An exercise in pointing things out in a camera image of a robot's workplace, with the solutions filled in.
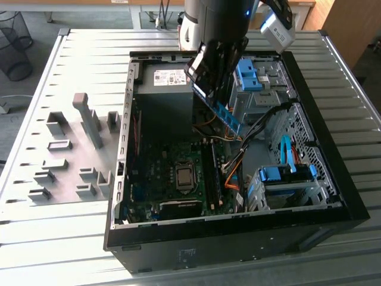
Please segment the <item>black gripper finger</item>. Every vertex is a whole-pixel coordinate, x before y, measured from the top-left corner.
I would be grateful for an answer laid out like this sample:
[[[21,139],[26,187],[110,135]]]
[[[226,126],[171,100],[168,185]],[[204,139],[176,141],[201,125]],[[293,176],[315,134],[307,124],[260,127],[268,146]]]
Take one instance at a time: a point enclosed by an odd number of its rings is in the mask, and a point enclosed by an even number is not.
[[[248,44],[248,38],[243,37],[236,42],[221,45],[220,71],[218,75],[218,101],[227,104],[230,97],[230,77],[242,57]]]
[[[221,100],[220,45],[219,41],[201,42],[196,56],[184,68],[193,89],[205,100]]]

